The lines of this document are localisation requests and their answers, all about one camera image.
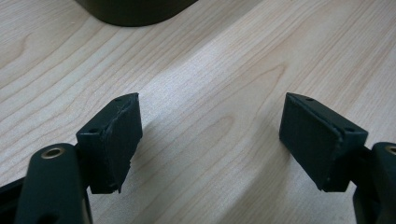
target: light wood grain surface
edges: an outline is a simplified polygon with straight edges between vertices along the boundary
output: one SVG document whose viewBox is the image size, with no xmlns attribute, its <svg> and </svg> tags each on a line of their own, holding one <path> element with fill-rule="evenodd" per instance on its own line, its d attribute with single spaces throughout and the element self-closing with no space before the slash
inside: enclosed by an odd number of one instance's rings
<svg viewBox="0 0 396 224">
<path fill-rule="evenodd" d="M 355 223 L 278 140 L 287 91 L 396 142 L 396 1 L 199 0 L 120 28 L 73 0 L 0 1 L 0 184 L 140 93 L 144 137 L 94 223 Z"/>
</svg>

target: small hole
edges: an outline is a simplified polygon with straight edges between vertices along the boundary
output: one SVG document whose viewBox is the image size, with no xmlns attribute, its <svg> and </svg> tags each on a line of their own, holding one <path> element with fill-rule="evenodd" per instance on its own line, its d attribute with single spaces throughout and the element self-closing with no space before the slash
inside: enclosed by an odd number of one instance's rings
<svg viewBox="0 0 396 224">
<path fill-rule="evenodd" d="M 42 216 L 38 221 L 37 224 L 54 224 L 59 220 L 59 216 L 55 214 L 46 214 Z"/>
<path fill-rule="evenodd" d="M 345 130 L 347 132 L 349 132 L 349 133 L 354 133 L 355 132 L 355 129 L 353 129 L 353 128 L 345 128 Z"/>
<path fill-rule="evenodd" d="M 43 159 L 53 159 L 55 157 L 59 157 L 64 153 L 64 149 L 61 147 L 54 147 L 46 150 L 41 154 L 41 158 Z"/>
<path fill-rule="evenodd" d="M 99 129 L 90 129 L 88 132 L 89 133 L 98 133 Z"/>
<path fill-rule="evenodd" d="M 394 147 L 394 146 L 387 146 L 387 147 L 386 147 L 386 150 L 387 150 L 388 152 L 390 152 L 391 154 L 393 154 L 393 155 L 396 156 L 396 147 Z"/>
</svg>

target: metal grommet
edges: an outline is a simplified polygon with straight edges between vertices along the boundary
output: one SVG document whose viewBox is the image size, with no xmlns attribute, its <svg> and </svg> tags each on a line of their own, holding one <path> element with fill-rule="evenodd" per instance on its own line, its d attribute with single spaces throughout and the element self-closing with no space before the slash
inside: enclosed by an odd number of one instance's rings
<svg viewBox="0 0 396 224">
<path fill-rule="evenodd" d="M 41 154 L 41 158 L 48 160 L 59 157 L 60 155 L 64 154 L 64 148 L 62 147 L 53 147 L 47 149 L 45 152 Z"/>
<path fill-rule="evenodd" d="M 385 149 L 392 155 L 396 156 L 396 146 L 386 146 Z"/>
</svg>

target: screw hole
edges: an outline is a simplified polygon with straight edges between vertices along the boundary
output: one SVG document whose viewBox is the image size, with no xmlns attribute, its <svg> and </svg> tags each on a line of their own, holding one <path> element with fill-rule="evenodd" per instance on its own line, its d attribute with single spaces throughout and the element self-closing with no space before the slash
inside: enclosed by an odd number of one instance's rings
<svg viewBox="0 0 396 224">
<path fill-rule="evenodd" d="M 396 156 L 396 147 L 394 147 L 394 146 L 387 146 L 387 147 L 385 147 L 385 149 L 386 149 L 388 152 L 390 152 L 391 154 L 393 154 L 393 155 Z"/>
<path fill-rule="evenodd" d="M 59 220 L 59 216 L 55 214 L 46 214 L 37 221 L 37 224 L 54 224 Z"/>
<path fill-rule="evenodd" d="M 349 132 L 349 133 L 354 133 L 355 132 L 355 129 L 353 129 L 353 128 L 345 128 L 345 130 L 347 132 Z"/>
<path fill-rule="evenodd" d="M 99 129 L 93 128 L 88 131 L 89 133 L 98 133 Z"/>
<path fill-rule="evenodd" d="M 53 159 L 55 157 L 59 157 L 60 155 L 64 154 L 64 149 L 61 147 L 54 147 L 46 150 L 41 154 L 41 158 L 43 159 Z"/>
</svg>

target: black object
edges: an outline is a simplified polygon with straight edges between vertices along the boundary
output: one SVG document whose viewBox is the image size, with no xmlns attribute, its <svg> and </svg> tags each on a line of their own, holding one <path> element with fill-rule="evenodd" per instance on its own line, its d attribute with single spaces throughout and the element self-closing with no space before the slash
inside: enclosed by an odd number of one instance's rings
<svg viewBox="0 0 396 224">
<path fill-rule="evenodd" d="M 1 223 L 92 223 L 85 189 L 120 191 L 141 137 L 138 94 L 111 101 L 78 131 L 75 146 L 38 150 L 26 177 L 0 188 Z"/>
<path fill-rule="evenodd" d="M 396 223 L 396 145 L 364 146 L 368 133 L 318 101 L 287 93 L 279 137 L 319 189 L 353 197 L 359 224 Z"/>
<path fill-rule="evenodd" d="M 118 26 L 168 20 L 197 0 L 77 0 L 97 19 Z"/>
</svg>

